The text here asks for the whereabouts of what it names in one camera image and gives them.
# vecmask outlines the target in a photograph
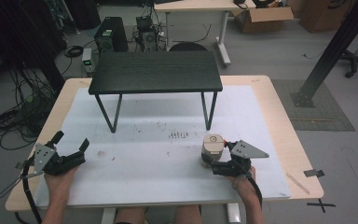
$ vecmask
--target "black metal post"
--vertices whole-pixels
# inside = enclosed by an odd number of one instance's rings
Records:
[[[344,50],[358,34],[358,0],[346,20],[341,24],[324,54],[310,72],[299,92],[292,93],[295,106],[312,107],[312,97],[324,82],[324,79],[336,65]]]

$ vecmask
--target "black table leg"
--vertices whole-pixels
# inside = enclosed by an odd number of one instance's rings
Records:
[[[206,130],[208,130],[208,131],[211,129],[211,126],[212,126],[212,118],[213,118],[214,106],[216,105],[216,98],[217,98],[217,91],[214,91],[212,105],[211,105],[211,111],[210,111],[210,115],[209,115],[209,119],[208,119],[208,112],[206,111],[206,105],[205,105],[205,96],[204,96],[203,92],[201,93],[202,108],[203,108],[204,117],[205,117],[205,125],[206,125]]]
[[[116,109],[116,114],[115,114],[115,122],[113,123],[113,127],[112,127],[112,123],[110,122],[109,117],[107,116],[106,111],[103,107],[103,102],[101,101],[100,95],[95,95],[95,98],[97,99],[98,105],[100,106],[101,110],[103,111],[103,117],[105,118],[106,123],[109,126],[110,132],[115,133],[116,127],[117,127],[118,114],[120,113],[121,100],[123,98],[123,95],[120,94],[118,97],[117,109]]]

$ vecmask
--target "table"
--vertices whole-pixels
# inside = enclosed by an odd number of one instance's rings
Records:
[[[269,78],[266,76],[222,76],[221,80],[224,85],[249,85],[253,88],[292,193],[290,200],[321,198],[324,191],[318,178],[306,177],[303,173],[311,170],[312,166]],[[91,78],[72,78],[66,81],[37,142],[47,142],[61,128],[76,91],[79,88],[88,87],[90,83]],[[29,180],[32,193],[35,192],[38,182],[39,177]],[[30,210],[21,185],[10,193],[6,209],[8,211]]]
[[[255,8],[253,1],[246,1],[248,8]],[[233,3],[233,0],[183,0],[171,3],[157,4],[155,10],[165,12],[166,26],[167,26],[167,49],[171,46],[170,43],[170,19],[171,12],[185,12],[185,11],[222,11],[222,20],[220,26],[220,35],[216,38],[217,47],[222,56],[224,65],[230,65],[231,61],[228,57],[225,47],[225,34],[228,19],[228,12],[231,10],[239,10],[240,8]]]
[[[109,129],[114,133],[123,94],[200,92],[206,129],[210,130],[217,92],[222,89],[219,71],[210,51],[191,54],[105,52],[89,86],[89,94],[95,95]],[[204,98],[206,91],[213,92],[209,118]],[[103,107],[101,94],[119,95],[113,126]]]

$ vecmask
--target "gray floor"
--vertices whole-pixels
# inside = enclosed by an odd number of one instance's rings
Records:
[[[135,17],[143,10],[138,7],[101,7],[100,15],[123,17],[128,26],[127,38],[131,36],[131,26]],[[176,40],[196,40],[206,35],[203,25],[175,25],[172,36]],[[208,37],[200,44],[216,51],[214,38],[218,36],[219,26],[213,25]],[[81,35],[67,32],[68,45],[84,45],[92,40],[94,30],[82,31]],[[221,75],[268,75],[274,79],[306,79],[318,56],[331,40],[334,32],[310,34],[298,21],[287,21],[284,28],[277,33],[255,35],[241,34],[229,20],[227,24],[226,46],[232,65],[220,65],[221,59],[216,54]],[[358,47],[358,36],[350,49]],[[63,71],[69,59],[59,55],[57,66]],[[325,176],[320,178],[324,188],[323,203],[332,203],[336,207],[308,206],[317,200],[265,202],[263,213],[266,223],[358,223],[358,72],[348,79],[344,74],[349,71],[347,62],[338,62],[331,71],[325,84],[332,92],[342,110],[355,128],[355,132],[296,132],[305,148],[310,162],[317,170],[323,170]],[[85,73],[80,66],[80,58],[74,59],[65,77],[83,77]],[[0,114],[15,104],[14,84],[5,69],[0,69]],[[11,146],[21,144],[20,137],[12,134],[5,140]],[[23,161],[31,147],[6,151],[0,148],[0,191],[13,179],[19,170],[14,168],[18,161]],[[6,198],[0,200],[0,223],[17,223],[14,214],[6,211]],[[152,207],[147,215],[153,224],[171,221],[173,207]],[[28,222],[35,223],[32,214],[21,213]],[[223,205],[203,205],[204,223],[227,223]],[[69,209],[65,223],[100,223],[102,209]]]

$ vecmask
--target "black tabletop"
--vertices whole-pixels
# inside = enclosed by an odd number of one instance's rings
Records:
[[[89,94],[201,92],[223,89],[210,51],[104,52]]]

